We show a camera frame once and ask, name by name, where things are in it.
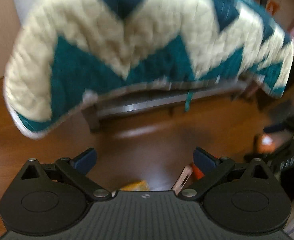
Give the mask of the teal cream quilted blanket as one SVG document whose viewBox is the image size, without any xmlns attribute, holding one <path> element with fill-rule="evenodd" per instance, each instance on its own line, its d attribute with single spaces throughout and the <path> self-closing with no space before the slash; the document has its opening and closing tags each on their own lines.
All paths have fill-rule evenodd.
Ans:
<svg viewBox="0 0 294 240">
<path fill-rule="evenodd" d="M 294 41 L 254 0 L 14 0 L 7 109 L 38 139 L 80 109 L 140 91 L 247 77 L 282 96 Z"/>
</svg>

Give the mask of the grey metal bed frame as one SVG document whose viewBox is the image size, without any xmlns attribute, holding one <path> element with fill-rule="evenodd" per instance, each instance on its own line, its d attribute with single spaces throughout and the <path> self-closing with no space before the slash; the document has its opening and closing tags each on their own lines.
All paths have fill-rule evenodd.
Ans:
<svg viewBox="0 0 294 240">
<path fill-rule="evenodd" d="M 211 96 L 231 94 L 233 97 L 241 95 L 250 85 L 245 80 L 223 80 L 207 88 L 188 90 L 149 90 L 121 95 L 114 99 L 106 99 L 86 106 L 81 112 L 89 129 L 96 131 L 100 127 L 100 120 L 114 116 L 131 115 L 149 111 L 159 107 L 167 107 L 187 101 L 188 93 L 191 99 L 202 99 Z"/>
</svg>

